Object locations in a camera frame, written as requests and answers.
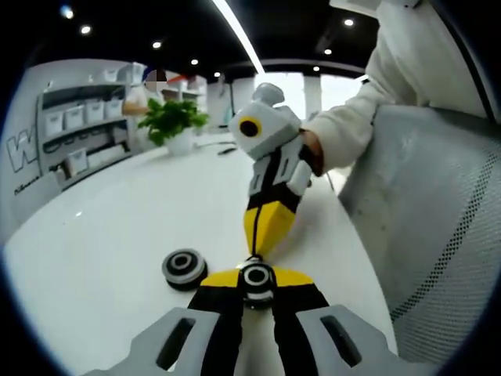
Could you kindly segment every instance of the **human hand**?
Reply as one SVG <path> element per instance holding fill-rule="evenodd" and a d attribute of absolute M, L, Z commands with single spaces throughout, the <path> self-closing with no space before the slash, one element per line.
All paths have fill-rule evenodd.
<path fill-rule="evenodd" d="M 305 129 L 301 130 L 305 145 L 312 151 L 315 157 L 313 168 L 313 173 L 317 176 L 321 176 L 323 173 L 323 150 L 317 135 L 311 131 Z"/>

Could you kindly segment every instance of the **green plant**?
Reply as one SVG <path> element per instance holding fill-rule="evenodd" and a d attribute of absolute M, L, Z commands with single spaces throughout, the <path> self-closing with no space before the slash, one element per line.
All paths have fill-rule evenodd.
<path fill-rule="evenodd" d="M 209 115 L 203 114 L 191 100 L 182 102 L 168 99 L 162 106 L 155 99 L 148 101 L 150 111 L 146 118 L 138 124 L 139 128 L 149 128 L 148 137 L 157 146 L 164 145 L 186 128 L 201 128 L 207 124 Z"/>

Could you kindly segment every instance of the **white tabletop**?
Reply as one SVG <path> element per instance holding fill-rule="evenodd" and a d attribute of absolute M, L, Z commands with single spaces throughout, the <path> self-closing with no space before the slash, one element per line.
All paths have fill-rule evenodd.
<path fill-rule="evenodd" d="M 186 157 L 153 150 L 87 178 L 31 217 L 5 247 L 26 318 L 70 374 L 108 369 L 131 340 L 193 293 L 167 286 L 163 259 L 195 248 L 209 269 L 247 256 L 243 213 L 252 160 L 227 146 Z M 381 330 L 396 353 L 384 296 L 329 182 L 316 179 L 271 261 L 312 277 L 330 304 Z M 245 312 L 236 374 L 281 375 L 270 312 Z"/>

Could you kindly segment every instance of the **potted plant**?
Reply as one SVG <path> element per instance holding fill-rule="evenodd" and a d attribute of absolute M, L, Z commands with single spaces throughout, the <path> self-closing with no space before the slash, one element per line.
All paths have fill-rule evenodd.
<path fill-rule="evenodd" d="M 168 99 L 162 106 L 155 99 L 148 101 L 150 112 L 138 128 L 148 128 L 148 137 L 157 146 L 165 145 L 169 153 L 183 155 L 192 148 L 192 127 L 201 128 L 209 116 L 198 111 L 191 100 Z"/>

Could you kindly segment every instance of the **wall lettering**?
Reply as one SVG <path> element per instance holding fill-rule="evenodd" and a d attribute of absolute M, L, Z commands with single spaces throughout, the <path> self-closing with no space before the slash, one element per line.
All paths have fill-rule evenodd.
<path fill-rule="evenodd" d="M 21 184 L 20 186 L 18 186 L 15 190 L 14 190 L 14 196 L 17 196 L 19 193 L 23 192 L 26 188 L 28 188 L 31 184 L 33 184 L 34 182 L 36 182 L 37 180 L 40 179 L 40 176 L 37 176 L 36 178 L 30 180 L 28 183 L 26 184 Z"/>
<path fill-rule="evenodd" d="M 19 132 L 17 137 L 14 136 L 7 140 L 7 151 L 14 172 L 22 170 L 25 162 L 28 165 L 37 160 L 37 143 L 34 132 L 34 126 L 32 126 L 30 131 L 24 129 Z"/>

